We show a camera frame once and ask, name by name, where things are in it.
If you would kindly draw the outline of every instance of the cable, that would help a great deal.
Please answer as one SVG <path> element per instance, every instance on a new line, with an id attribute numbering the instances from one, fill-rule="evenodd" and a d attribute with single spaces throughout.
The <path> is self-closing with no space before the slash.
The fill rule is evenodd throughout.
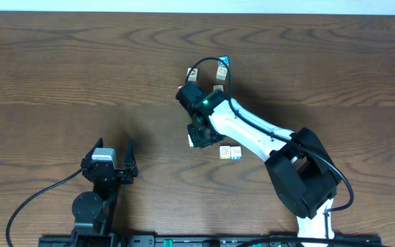
<path id="1" fill-rule="evenodd" d="M 69 176 L 68 178 L 65 178 L 64 180 L 61 180 L 61 181 L 55 183 L 54 185 L 51 185 L 51 186 L 49 186 L 49 187 L 47 187 L 47 188 L 45 188 L 45 189 L 43 189 L 43 190 L 41 190 L 41 191 L 35 193 L 34 195 L 30 196 L 25 202 L 23 202 L 23 203 L 18 207 L 18 209 L 13 213 L 12 217 L 11 217 L 10 220 L 8 221 L 8 223 L 7 223 L 7 228 L 5 229 L 5 239 L 7 240 L 7 244 L 8 244 L 9 247 L 13 247 L 12 240 L 10 239 L 10 228 L 12 227 L 13 220 L 14 220 L 15 217 L 18 215 L 19 211 L 20 211 L 23 207 L 25 207 L 25 205 L 27 205 L 28 202 L 31 202 L 34 198 L 40 196 L 41 194 L 43 194 L 43 193 L 46 192 L 46 191 L 49 191 L 50 189 L 54 189 L 54 188 L 56 188 L 56 187 L 59 186 L 59 185 L 65 184 L 66 182 L 68 182 L 69 180 L 71 180 L 72 178 L 74 178 L 75 176 L 77 176 L 80 172 L 82 172 L 82 169 L 79 169 L 78 171 L 76 171 L 73 175 Z"/>
<path id="2" fill-rule="evenodd" d="M 231 77 L 232 77 L 231 76 L 231 71 L 230 71 L 230 68 L 228 67 L 228 65 L 223 60 L 221 60 L 220 58 L 213 58 L 213 57 L 203 58 L 203 59 L 199 60 L 197 63 L 195 63 L 191 67 L 190 71 L 187 73 L 187 76 L 185 78 L 185 83 L 187 83 L 189 81 L 189 76 L 190 76 L 192 70 L 194 70 L 194 68 L 196 68 L 201 62 L 204 62 L 206 60 L 217 60 L 217 61 L 221 62 L 225 66 L 225 68 L 227 70 L 227 74 L 228 74 L 228 104 L 230 105 L 230 108 L 231 108 L 232 112 L 234 113 L 235 117 L 240 118 L 245 123 L 247 123 L 249 126 L 257 129 L 258 131 L 261 131 L 261 132 L 269 135 L 273 139 L 277 139 L 279 141 L 283 141 L 283 142 L 293 146 L 294 148 L 300 150 L 301 152 L 306 152 L 306 153 L 308 153 L 308 154 L 320 159 L 321 161 L 326 163 L 330 167 L 330 169 L 332 169 L 342 179 L 342 181 L 344 182 L 344 184 L 347 187 L 348 193 L 350 194 L 350 199 L 348 200 L 348 202 L 344 206 L 340 206 L 340 207 L 336 207 L 336 208 L 332 208 L 332 209 L 326 209 L 324 211 L 324 214 L 326 214 L 326 213 L 328 214 L 329 212 L 341 211 L 341 210 L 349 208 L 353 204 L 353 202 L 355 200 L 355 194 L 353 192 L 353 188 L 351 187 L 350 182 L 348 182 L 348 179 L 330 161 L 328 161 L 326 158 L 324 158 L 321 154 L 317 153 L 315 150 L 312 150 L 310 148 L 306 148 L 306 147 L 304 147 L 302 145 L 294 143 L 291 140 L 288 140 L 288 139 L 286 139 L 284 137 L 280 137 L 280 136 L 274 134 L 273 132 L 269 132 L 269 131 L 265 130 L 264 128 L 260 127 L 260 126 L 257 126 L 255 124 L 253 124 L 251 121 L 247 120 L 245 117 L 243 117 L 241 114 L 239 114 L 239 109 L 237 109 L 237 110 L 234 109 L 234 106 L 232 105 L 232 102 L 231 102 Z"/>
<path id="3" fill-rule="evenodd" d="M 310 243 L 310 244 L 328 244 L 328 245 L 339 245 L 339 246 L 353 246 L 353 247 L 387 247 L 381 244 L 371 244 L 371 243 L 362 243 L 362 242 L 352 242 L 338 239 L 318 239 L 312 237 L 269 237 L 264 239 L 256 239 L 243 244 L 239 244 L 237 247 L 249 247 L 255 244 L 266 244 L 272 242 L 281 242 L 281 243 Z"/>

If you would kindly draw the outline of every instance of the black cable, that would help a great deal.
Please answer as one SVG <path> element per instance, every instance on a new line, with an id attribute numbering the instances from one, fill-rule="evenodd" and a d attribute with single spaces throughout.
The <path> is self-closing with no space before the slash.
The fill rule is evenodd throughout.
<path id="1" fill-rule="evenodd" d="M 13 247 L 12 240 L 10 239 L 10 228 L 12 227 L 13 220 L 14 220 L 15 217 L 18 215 L 19 211 L 20 211 L 23 207 L 25 207 L 25 205 L 27 205 L 28 202 L 32 201 L 34 198 L 38 197 L 39 195 L 43 194 L 43 193 L 46 192 L 46 191 L 49 191 L 50 189 L 54 189 L 54 188 L 56 188 L 56 187 L 59 186 L 59 185 L 65 184 L 66 182 L 68 182 L 69 180 L 71 180 L 72 178 L 74 178 L 75 176 L 77 176 L 80 172 L 82 172 L 82 169 L 79 169 L 78 171 L 76 171 L 73 175 L 69 176 L 68 178 L 65 178 L 64 180 L 61 180 L 61 181 L 55 183 L 54 185 L 49 186 L 49 187 L 47 187 L 47 188 L 45 188 L 45 189 L 43 189 L 43 190 L 41 190 L 41 191 L 35 193 L 34 195 L 30 196 L 25 202 L 23 202 L 23 203 L 18 207 L 18 209 L 13 213 L 12 217 L 11 217 L 10 220 L 8 221 L 8 223 L 7 223 L 7 228 L 5 229 L 5 239 L 7 240 L 7 245 L 8 245 L 9 247 Z"/>
<path id="2" fill-rule="evenodd" d="M 386 247 L 380 244 L 371 244 L 363 242 L 352 242 L 338 239 L 318 239 L 312 237 L 269 237 L 264 239 L 255 239 L 243 244 L 239 244 L 237 247 L 249 247 L 255 244 L 265 244 L 272 242 L 280 243 L 310 243 L 310 244 L 328 244 L 328 245 L 339 245 L 339 246 L 353 246 L 353 247 Z"/>
<path id="3" fill-rule="evenodd" d="M 332 208 L 332 209 L 326 209 L 324 211 L 324 213 L 336 212 L 336 211 L 341 211 L 341 210 L 349 208 L 351 206 L 351 204 L 353 204 L 353 201 L 355 200 L 355 194 L 353 192 L 353 188 L 351 187 L 350 182 L 348 182 L 348 179 L 330 161 L 328 161 L 326 158 L 324 158 L 321 154 L 317 153 L 315 150 L 312 150 L 310 148 L 306 148 L 306 147 L 304 147 L 302 145 L 294 143 L 293 141 L 288 140 L 288 139 L 286 139 L 284 137 L 280 137 L 280 136 L 274 134 L 273 132 L 268 132 L 264 128 L 252 123 L 251 121 L 249 121 L 248 119 L 243 117 L 241 114 L 239 114 L 239 109 L 237 109 L 237 110 L 234 109 L 234 106 L 232 105 L 232 102 L 231 102 L 231 77 L 232 77 L 231 76 L 231 71 L 230 71 L 230 68 L 228 67 L 228 65 L 223 60 L 221 60 L 220 58 L 212 58 L 212 57 L 203 58 L 203 59 L 199 60 L 197 63 L 195 63 L 191 67 L 190 71 L 187 73 L 187 76 L 185 78 L 185 83 L 187 83 L 189 81 L 189 76 L 190 76 L 192 70 L 194 70 L 194 68 L 196 68 L 201 62 L 204 62 L 206 60 L 217 60 L 217 61 L 220 61 L 225 66 L 225 68 L 227 69 L 227 74 L 228 74 L 228 94 L 227 94 L 228 95 L 228 104 L 230 105 L 230 108 L 231 108 L 232 112 L 234 113 L 235 117 L 240 118 L 245 123 L 247 123 L 249 126 L 257 129 L 258 131 L 261 131 L 261 132 L 269 135 L 273 139 L 277 139 L 279 141 L 283 141 L 283 142 L 285 142 L 285 143 L 287 143 L 289 145 L 292 145 L 293 147 L 297 148 L 301 152 L 306 152 L 306 153 L 308 153 L 308 154 L 320 159 L 321 161 L 326 163 L 330 167 L 330 169 L 332 169 L 342 179 L 344 184 L 347 186 L 348 193 L 350 194 L 350 199 L 348 200 L 348 202 L 344 206 L 340 206 L 340 207 L 336 207 L 336 208 Z"/>

